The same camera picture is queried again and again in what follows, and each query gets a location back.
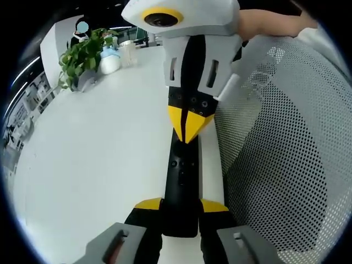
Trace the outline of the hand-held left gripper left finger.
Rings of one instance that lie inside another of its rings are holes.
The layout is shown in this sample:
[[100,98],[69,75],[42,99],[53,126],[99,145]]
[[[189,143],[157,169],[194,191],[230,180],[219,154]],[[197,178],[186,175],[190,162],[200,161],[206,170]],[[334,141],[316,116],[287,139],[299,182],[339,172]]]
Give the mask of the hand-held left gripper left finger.
[[157,263],[162,248],[161,198],[136,204],[123,223],[114,223],[87,243],[76,263]]

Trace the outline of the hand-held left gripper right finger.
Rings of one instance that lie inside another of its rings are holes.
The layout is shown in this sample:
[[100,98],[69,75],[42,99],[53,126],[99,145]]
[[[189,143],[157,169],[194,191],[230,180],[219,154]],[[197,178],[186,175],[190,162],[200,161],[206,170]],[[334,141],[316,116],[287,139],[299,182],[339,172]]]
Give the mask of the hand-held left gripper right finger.
[[280,263],[276,248],[248,225],[237,225],[228,208],[201,200],[199,216],[204,263]]

